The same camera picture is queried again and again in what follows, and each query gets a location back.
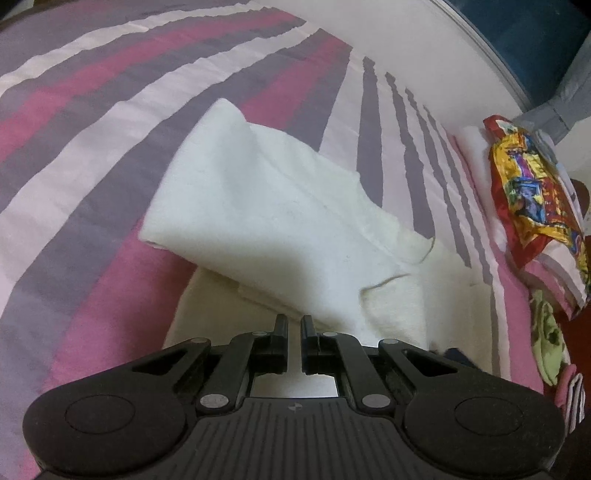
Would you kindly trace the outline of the pink striped pillow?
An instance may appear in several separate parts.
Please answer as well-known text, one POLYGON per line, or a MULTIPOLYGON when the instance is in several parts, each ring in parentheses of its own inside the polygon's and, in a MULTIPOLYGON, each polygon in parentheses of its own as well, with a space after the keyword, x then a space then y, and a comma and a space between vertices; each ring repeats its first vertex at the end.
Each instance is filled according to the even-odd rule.
POLYGON ((524 284, 572 318, 590 300, 590 259, 580 201, 552 140, 500 115, 456 140, 497 246, 524 284))

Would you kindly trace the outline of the striped pink purple bedspread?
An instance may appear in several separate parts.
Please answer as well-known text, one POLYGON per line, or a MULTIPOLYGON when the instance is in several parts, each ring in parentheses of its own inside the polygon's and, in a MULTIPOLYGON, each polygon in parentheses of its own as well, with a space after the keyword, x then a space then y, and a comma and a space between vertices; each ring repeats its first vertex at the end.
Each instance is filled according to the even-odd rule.
POLYGON ((43 391, 160 349, 194 266, 137 237, 172 156, 220 99, 359 172, 370 199, 438 236, 494 290, 493 368, 542 387, 525 287, 488 235, 452 123, 409 64, 339 6, 63 1, 1 31, 1 475, 36 465, 43 391))

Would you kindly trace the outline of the window with aluminium frame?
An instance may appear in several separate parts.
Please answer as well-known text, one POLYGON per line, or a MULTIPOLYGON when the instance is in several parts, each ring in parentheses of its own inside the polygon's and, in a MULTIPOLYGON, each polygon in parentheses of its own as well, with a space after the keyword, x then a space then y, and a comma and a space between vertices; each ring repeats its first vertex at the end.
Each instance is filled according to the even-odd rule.
POLYGON ((556 92, 590 34, 588 1, 436 1, 497 70, 522 109, 556 92))

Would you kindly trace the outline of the white knit sweater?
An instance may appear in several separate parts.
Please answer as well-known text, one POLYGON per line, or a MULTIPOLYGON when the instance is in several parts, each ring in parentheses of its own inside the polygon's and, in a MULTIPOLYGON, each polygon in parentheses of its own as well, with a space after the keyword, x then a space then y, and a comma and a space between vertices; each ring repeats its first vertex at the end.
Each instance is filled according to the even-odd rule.
POLYGON ((202 117, 168 167, 140 239, 197 269, 168 344, 215 344, 290 321, 290 364, 256 379, 263 397, 328 397, 335 382, 301 370, 300 322, 375 346, 399 339, 456 348, 493 369, 491 288, 434 233, 370 200, 358 174, 286 133, 249 123, 226 100, 202 117))

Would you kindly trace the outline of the colourful red yellow bag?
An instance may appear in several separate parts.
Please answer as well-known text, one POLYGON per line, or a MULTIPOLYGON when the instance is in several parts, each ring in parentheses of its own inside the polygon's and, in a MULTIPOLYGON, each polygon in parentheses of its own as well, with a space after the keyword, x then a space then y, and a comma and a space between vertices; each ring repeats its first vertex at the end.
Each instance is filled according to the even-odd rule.
POLYGON ((583 272, 588 255, 581 227, 555 167, 531 133, 500 115, 483 121, 490 147, 492 196, 519 268, 552 242, 567 248, 583 272))

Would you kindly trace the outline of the green folded cloth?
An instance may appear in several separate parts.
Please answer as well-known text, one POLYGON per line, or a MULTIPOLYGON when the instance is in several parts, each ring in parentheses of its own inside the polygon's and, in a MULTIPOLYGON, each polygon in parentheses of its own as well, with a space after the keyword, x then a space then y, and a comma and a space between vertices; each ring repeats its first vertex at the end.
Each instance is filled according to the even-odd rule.
POLYGON ((530 297, 532 315, 532 352, 538 372, 545 384, 555 387, 563 368, 571 364, 563 332, 555 318, 552 305, 541 290, 530 297))

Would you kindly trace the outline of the grey blue curtain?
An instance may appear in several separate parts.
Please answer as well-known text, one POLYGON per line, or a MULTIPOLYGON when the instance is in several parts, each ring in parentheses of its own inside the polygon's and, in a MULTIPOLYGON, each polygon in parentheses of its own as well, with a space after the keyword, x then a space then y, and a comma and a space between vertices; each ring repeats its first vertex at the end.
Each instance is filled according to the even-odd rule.
POLYGON ((533 132, 545 132, 555 145, 574 125, 590 116, 591 38, 587 36, 554 95, 543 104, 519 115, 514 122, 533 132))

